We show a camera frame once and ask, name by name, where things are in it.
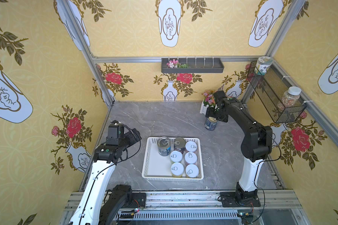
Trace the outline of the pink small can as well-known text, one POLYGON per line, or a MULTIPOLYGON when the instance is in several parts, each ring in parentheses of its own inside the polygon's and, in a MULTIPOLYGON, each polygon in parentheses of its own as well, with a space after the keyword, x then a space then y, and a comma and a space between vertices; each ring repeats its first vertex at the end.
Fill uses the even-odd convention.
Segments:
POLYGON ((197 145, 197 143, 196 142, 194 142, 194 141, 188 141, 187 143, 186 143, 186 146, 185 146, 185 148, 186 148, 186 151, 187 152, 191 152, 191 153, 197 153, 197 150, 198 150, 198 145, 197 145))
POLYGON ((185 164, 189 165, 189 164, 196 164, 198 161, 198 157, 195 153, 193 152, 187 152, 185 154, 185 164))

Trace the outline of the yellow small can back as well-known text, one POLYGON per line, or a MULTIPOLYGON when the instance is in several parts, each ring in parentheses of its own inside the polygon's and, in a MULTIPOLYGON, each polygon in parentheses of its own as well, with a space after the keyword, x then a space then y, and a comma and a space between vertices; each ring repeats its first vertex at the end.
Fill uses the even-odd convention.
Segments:
POLYGON ((176 162, 171 165, 172 177, 176 177, 176 178, 182 177, 183 173, 184 173, 184 166, 182 163, 176 162))

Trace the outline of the red labelled tin can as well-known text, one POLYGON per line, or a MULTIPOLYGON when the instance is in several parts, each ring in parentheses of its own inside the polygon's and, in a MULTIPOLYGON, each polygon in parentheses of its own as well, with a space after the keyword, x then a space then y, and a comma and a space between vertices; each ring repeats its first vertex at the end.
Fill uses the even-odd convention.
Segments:
POLYGON ((185 150, 186 150, 186 141, 185 141, 184 138, 177 137, 174 140, 174 150, 178 151, 178 152, 180 152, 182 154, 185 152, 185 150))

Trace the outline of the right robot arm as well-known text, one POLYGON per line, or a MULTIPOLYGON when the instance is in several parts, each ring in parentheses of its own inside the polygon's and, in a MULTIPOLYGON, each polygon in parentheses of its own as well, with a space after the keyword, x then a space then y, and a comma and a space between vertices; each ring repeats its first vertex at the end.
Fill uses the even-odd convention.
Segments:
POLYGON ((208 108, 206 117, 221 122, 231 117, 244 132, 240 146, 245 158, 242 175, 235 192, 222 192, 219 201, 223 207, 260 207, 257 181, 263 163, 272 152, 272 128, 257 122, 241 101, 227 97, 224 91, 216 91, 214 99, 216 107, 208 108))

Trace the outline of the pink small can back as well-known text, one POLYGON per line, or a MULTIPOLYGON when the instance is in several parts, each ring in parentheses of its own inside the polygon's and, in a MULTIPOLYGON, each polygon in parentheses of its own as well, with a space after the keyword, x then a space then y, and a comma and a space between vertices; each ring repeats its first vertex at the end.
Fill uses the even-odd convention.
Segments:
POLYGON ((189 164, 196 164, 198 161, 198 157, 195 153, 193 152, 187 152, 185 154, 185 164, 189 165, 189 164))

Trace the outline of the pink small can front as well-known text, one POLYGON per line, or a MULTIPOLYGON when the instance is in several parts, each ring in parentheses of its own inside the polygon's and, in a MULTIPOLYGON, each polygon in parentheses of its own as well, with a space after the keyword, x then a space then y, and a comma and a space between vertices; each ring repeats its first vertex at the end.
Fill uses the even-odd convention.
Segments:
POLYGON ((186 146, 185 146, 185 148, 186 148, 186 151, 187 152, 191 152, 191 153, 197 153, 197 150, 198 150, 198 145, 197 145, 197 143, 196 142, 194 142, 194 141, 188 141, 187 143, 186 143, 186 146))

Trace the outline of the blue labelled tin can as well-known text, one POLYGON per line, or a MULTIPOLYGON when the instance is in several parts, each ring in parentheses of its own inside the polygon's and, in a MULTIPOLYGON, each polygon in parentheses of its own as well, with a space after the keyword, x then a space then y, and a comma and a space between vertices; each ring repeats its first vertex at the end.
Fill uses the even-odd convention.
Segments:
POLYGON ((168 137, 160 137, 157 140, 157 147, 161 156, 168 156, 171 153, 171 140, 168 137))

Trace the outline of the white plastic basket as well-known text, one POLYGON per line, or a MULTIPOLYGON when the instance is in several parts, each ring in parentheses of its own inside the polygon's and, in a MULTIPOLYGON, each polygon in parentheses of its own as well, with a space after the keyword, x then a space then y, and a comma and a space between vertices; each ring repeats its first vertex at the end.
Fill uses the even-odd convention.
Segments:
POLYGON ((204 179, 201 142, 198 138, 149 137, 142 177, 153 181, 201 181, 204 179))

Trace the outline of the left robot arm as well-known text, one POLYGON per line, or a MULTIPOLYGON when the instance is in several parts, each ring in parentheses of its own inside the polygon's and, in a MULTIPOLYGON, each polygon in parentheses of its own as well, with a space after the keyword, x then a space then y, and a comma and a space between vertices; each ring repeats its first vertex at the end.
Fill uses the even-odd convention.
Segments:
POLYGON ((141 143, 135 128, 112 121, 105 142, 94 151, 89 181, 81 201, 69 220, 70 225, 109 225, 119 210, 133 201, 130 185, 116 185, 107 201, 104 197, 108 182, 120 163, 130 159, 128 148, 141 143))

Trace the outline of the white small can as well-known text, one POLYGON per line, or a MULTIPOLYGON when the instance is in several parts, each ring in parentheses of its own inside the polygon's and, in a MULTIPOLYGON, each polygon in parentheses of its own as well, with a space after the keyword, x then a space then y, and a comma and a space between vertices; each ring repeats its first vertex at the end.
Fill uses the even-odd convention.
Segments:
POLYGON ((183 154, 179 151, 173 151, 170 154, 170 161, 172 164, 181 163, 182 159, 183 159, 183 154))

